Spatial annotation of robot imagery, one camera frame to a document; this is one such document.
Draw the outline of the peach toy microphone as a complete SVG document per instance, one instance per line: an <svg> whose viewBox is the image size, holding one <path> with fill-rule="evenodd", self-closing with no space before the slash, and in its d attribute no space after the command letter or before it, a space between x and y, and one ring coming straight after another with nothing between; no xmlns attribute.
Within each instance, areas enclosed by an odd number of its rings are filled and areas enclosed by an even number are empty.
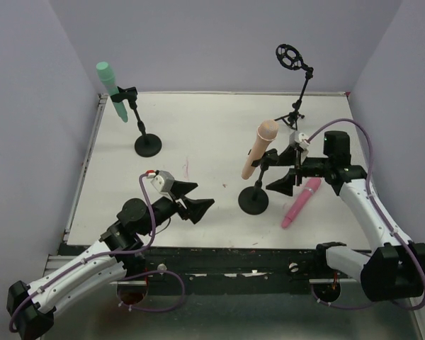
<svg viewBox="0 0 425 340"><path fill-rule="evenodd" d="M256 130L256 139L242 169L241 177L247 180L254 173L256 166L252 164L262 158L272 141L277 138L279 125L275 120L265 120Z"/></svg>

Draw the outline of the black round-base clip stand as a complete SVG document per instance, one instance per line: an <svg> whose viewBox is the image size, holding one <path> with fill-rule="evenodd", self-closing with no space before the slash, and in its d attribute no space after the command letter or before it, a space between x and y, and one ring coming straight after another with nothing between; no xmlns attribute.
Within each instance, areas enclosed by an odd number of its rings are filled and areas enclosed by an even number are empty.
<svg viewBox="0 0 425 340"><path fill-rule="evenodd" d="M130 109L135 114L137 119L137 128L140 131L140 136L135 140L134 149L135 152L141 157L153 157L158 154L162 149L162 141L158 136L152 133L147 133L145 124L143 123L140 114L137 110L137 89L135 87L120 88L118 87L118 93L111 96L112 102L122 103L127 101Z"/></svg>

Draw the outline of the black tripod ring stand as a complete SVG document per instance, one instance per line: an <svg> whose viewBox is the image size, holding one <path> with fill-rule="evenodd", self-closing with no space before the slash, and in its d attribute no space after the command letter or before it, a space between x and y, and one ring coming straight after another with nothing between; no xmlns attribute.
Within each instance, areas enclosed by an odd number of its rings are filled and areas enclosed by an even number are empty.
<svg viewBox="0 0 425 340"><path fill-rule="evenodd" d="M286 115L276 118L275 121L282 121L292 130L298 130L298 121L305 116L300 113L300 107L305 95L309 81L313 78L314 68L308 65L300 52L289 44L280 44L276 48L276 58L280 65L290 71L302 70L305 73L305 80L300 95L296 102L292 104L293 110Z"/></svg>

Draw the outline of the green toy microphone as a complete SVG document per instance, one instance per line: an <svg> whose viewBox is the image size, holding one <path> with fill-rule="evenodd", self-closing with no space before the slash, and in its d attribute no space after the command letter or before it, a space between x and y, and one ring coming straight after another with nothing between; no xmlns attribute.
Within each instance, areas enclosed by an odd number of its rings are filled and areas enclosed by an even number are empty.
<svg viewBox="0 0 425 340"><path fill-rule="evenodd" d="M115 79L115 73L112 69L112 67L107 62L99 62L96 64L96 73L98 75L98 78L100 82L104 85L108 95L112 97L115 94L119 93L116 79ZM122 102L115 103L112 102L114 109L116 113L118 114L118 117L126 123L128 121L128 113L126 111L126 108Z"/></svg>

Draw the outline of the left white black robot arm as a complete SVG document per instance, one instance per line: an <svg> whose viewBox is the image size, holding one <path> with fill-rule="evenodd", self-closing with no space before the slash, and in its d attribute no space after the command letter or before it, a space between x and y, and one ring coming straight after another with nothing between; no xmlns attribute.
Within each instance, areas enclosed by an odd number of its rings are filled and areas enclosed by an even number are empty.
<svg viewBox="0 0 425 340"><path fill-rule="evenodd" d="M53 326L58 312L83 295L113 281L150 276L144 253L154 243L156 228L173 215L196 224L215 202L187 198L198 185L177 181L165 171L139 177L145 179L150 179L160 199L152 203L144 191L142 198L127 200L117 220L80 255L38 280L19 280L10 286L6 303L10 332L21 339L38 339Z"/></svg>

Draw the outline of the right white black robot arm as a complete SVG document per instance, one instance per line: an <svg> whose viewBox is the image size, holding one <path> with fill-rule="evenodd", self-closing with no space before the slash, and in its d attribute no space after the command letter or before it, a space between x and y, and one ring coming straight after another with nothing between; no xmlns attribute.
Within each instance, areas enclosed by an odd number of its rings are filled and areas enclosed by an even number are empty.
<svg viewBox="0 0 425 340"><path fill-rule="evenodd" d="M413 242L398 227L376 194L370 174L351 163L348 133L325 132L323 157L309 157L309 146L306 134L291 134L278 159L290 170L267 189L290 196L303 178L324 179L353 213L371 250L366 256L340 242L320 244L320 264L354 278L372 302L415 297L425 302L425 244Z"/></svg>

